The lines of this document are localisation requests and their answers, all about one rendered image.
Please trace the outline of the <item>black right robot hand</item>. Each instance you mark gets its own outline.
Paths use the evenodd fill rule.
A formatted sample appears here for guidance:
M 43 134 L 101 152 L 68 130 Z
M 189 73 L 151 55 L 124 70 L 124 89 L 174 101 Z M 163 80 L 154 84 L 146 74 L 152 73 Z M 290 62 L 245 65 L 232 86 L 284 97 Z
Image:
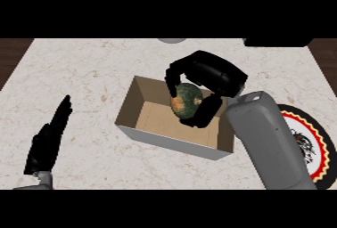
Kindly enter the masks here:
M 186 75 L 186 79 L 192 83 L 211 90 L 211 94 L 202 99 L 192 117 L 179 119 L 183 125 L 204 128 L 223 105 L 223 97 L 235 98 L 239 95 L 247 82 L 247 74 L 217 55 L 205 51 L 195 51 L 174 61 L 166 70 L 164 80 L 173 98 L 177 97 L 182 74 Z

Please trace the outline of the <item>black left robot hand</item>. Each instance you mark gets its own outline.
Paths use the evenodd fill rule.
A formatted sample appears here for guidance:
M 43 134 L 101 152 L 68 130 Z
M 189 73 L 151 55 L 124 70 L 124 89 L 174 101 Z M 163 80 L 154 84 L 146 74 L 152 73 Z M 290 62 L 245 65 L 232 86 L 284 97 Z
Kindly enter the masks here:
M 43 125 L 40 132 L 33 136 L 25 175 L 34 175 L 40 171 L 50 172 L 53 169 L 71 112 L 71 101 L 67 96 L 56 108 L 52 121 Z

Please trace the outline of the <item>green and orange squash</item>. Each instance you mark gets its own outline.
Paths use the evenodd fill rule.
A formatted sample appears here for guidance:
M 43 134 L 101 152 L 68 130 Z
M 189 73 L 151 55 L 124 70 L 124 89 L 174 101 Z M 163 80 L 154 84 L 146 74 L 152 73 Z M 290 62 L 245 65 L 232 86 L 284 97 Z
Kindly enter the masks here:
M 170 101 L 171 110 L 180 119 L 192 118 L 202 102 L 202 92 L 189 83 L 176 87 L 176 97 Z

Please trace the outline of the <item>open cardboard box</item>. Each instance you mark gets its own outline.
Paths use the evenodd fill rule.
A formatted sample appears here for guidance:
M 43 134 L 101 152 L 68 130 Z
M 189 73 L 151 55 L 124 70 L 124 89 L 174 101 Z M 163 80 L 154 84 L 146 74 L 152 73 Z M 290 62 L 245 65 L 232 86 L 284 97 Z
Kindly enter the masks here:
M 135 141 L 217 160 L 234 152 L 235 147 L 225 108 L 226 99 L 205 128 L 183 125 L 171 111 L 166 83 L 135 76 L 114 123 Z

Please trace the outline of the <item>black rimmed patterned plate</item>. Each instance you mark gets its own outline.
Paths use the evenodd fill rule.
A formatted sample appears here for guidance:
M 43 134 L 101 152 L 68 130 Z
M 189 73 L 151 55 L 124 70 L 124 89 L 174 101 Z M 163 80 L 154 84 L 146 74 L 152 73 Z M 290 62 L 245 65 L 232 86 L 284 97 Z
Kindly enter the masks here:
M 328 190 L 337 180 L 337 150 L 319 122 L 294 106 L 278 105 L 297 142 L 307 172 L 319 190 Z

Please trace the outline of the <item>grey round object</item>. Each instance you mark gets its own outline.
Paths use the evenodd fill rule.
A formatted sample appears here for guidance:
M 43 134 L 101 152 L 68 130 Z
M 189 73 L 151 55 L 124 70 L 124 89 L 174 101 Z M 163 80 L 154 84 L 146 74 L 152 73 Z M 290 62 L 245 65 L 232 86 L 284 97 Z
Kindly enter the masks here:
M 158 40 L 166 44 L 179 44 L 186 40 L 186 38 L 158 38 Z

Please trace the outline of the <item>black appliance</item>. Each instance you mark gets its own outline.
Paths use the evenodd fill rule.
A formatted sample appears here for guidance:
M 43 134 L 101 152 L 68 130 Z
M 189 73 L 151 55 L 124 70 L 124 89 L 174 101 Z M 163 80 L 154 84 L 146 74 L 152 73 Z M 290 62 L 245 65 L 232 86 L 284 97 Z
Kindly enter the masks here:
M 312 38 L 245 38 L 244 45 L 250 47 L 304 47 Z

